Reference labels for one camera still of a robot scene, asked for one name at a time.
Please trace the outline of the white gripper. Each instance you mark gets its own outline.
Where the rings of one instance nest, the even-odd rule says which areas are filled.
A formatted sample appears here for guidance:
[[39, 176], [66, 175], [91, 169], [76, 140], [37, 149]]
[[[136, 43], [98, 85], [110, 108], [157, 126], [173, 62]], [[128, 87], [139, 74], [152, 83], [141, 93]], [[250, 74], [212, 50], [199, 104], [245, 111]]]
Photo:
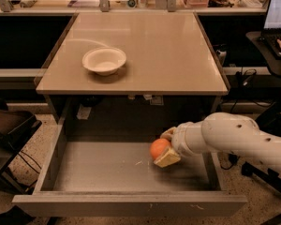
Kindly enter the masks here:
[[170, 127], [160, 135], [161, 139], [171, 141], [172, 147], [167, 147], [155, 159], [154, 164], [156, 166], [165, 168], [179, 162], [181, 157], [186, 158], [195, 155], [186, 142], [186, 133], [191, 131], [192, 126], [192, 122], [182, 123], [178, 127]]

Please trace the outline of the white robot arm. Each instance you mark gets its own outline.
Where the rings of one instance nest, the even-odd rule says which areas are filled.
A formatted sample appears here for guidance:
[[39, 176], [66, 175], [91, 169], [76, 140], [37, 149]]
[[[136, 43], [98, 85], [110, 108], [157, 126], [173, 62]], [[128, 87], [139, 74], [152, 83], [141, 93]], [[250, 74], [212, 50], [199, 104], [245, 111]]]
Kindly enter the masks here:
[[226, 152], [253, 158], [281, 173], [281, 137], [263, 132], [247, 116], [215, 112], [203, 121], [182, 123], [160, 136], [170, 144], [154, 159], [160, 168], [208, 152]]

